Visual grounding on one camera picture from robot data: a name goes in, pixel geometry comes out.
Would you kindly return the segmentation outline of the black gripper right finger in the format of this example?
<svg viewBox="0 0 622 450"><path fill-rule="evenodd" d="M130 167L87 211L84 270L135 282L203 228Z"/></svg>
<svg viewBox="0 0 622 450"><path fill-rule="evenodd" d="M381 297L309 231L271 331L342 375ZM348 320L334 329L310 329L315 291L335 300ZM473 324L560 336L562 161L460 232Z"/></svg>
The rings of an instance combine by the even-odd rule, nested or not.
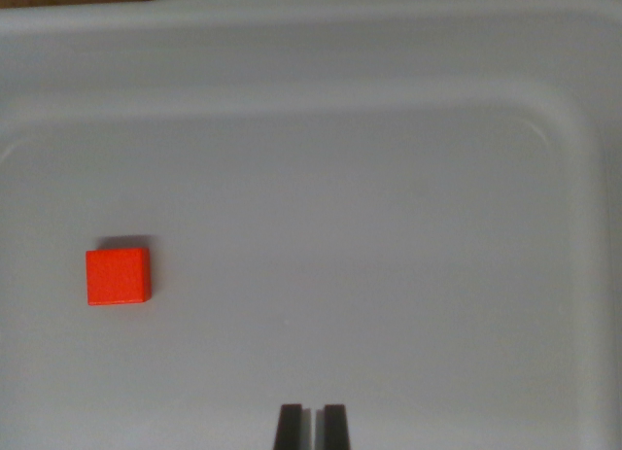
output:
<svg viewBox="0 0 622 450"><path fill-rule="evenodd" d="M351 450L346 406L327 404L316 411L315 448L317 450Z"/></svg>

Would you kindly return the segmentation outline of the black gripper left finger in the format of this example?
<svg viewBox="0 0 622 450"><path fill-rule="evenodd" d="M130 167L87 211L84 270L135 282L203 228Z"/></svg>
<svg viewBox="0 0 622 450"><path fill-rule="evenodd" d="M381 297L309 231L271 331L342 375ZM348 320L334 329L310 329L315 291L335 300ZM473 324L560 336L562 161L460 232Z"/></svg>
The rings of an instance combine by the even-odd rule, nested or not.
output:
<svg viewBox="0 0 622 450"><path fill-rule="evenodd" d="M309 450L312 446L311 410L300 403L283 404L274 437L274 450Z"/></svg>

